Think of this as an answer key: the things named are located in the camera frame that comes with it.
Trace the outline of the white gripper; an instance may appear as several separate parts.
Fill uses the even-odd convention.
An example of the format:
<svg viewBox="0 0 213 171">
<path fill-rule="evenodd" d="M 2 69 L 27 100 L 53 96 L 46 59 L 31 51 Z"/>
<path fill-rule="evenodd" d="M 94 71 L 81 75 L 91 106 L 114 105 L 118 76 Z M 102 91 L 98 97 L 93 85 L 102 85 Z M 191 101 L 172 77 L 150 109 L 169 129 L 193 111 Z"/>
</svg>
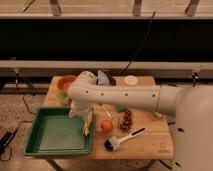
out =
<svg viewBox="0 0 213 171">
<path fill-rule="evenodd" d="M 86 118 L 92 110 L 92 105 L 87 102 L 73 100 L 70 105 L 69 117 L 79 116 Z"/>
</svg>

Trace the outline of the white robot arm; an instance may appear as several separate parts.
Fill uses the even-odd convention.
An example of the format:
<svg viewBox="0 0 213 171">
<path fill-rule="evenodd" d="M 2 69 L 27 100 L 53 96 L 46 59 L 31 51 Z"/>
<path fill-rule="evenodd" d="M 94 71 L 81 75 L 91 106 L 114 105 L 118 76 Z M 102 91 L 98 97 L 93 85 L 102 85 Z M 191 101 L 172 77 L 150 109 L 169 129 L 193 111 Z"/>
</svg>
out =
<svg viewBox="0 0 213 171">
<path fill-rule="evenodd" d="M 102 86 L 83 71 L 68 96 L 74 113 L 105 103 L 175 116 L 172 171 L 213 171 L 213 86 Z"/>
</svg>

